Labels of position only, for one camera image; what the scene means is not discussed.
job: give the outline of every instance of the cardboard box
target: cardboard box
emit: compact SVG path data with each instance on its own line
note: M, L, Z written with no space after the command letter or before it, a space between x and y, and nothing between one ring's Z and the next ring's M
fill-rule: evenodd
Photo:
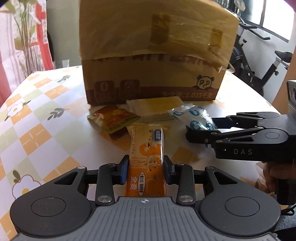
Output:
M210 0L81 0L88 103L164 96L214 100L238 23Z

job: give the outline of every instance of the exercise bike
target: exercise bike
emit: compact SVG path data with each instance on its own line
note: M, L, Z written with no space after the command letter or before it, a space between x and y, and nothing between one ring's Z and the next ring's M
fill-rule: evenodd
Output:
M245 30L250 31L262 40L270 40L270 37L262 37L261 35L253 31L253 29L257 28L257 26L248 25L241 18L239 25L242 27L242 32L241 34L237 34L234 49L230 59L230 64L235 69L235 72L233 74L263 96L263 86L267 83L267 81L271 78L273 74L275 74L276 76L279 74L279 72L276 70L279 64L283 64L285 66L285 69L288 70L288 63L291 62L293 54L290 52L282 52L276 50L274 52L277 55L275 62L269 67L262 79L258 78L255 75L255 72L251 70L243 50L243 46L247 43L247 40L243 39L241 43L240 39Z

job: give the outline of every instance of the black gripper handle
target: black gripper handle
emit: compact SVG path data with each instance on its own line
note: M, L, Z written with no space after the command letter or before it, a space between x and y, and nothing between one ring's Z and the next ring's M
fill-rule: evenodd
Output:
M276 179L276 200L281 205L294 205L296 203L296 181Z

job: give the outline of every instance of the curtain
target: curtain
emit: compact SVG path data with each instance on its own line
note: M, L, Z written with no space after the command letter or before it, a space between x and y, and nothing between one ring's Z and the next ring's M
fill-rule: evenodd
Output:
M0 8L0 106L30 74L54 68L46 30L46 0Z

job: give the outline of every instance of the flower pattern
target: flower pattern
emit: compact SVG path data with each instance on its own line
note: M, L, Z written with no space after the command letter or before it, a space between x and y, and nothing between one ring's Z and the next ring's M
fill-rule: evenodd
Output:
M23 108L24 108L24 105L30 103L31 101L27 101L27 102L20 102L14 106L12 106L9 110L9 112L7 113L7 117L4 121L6 121L9 117L13 117L15 116L17 113L19 113Z
M12 195L15 199L26 194L29 191L41 186L41 184L35 181L30 175L24 175L12 188Z

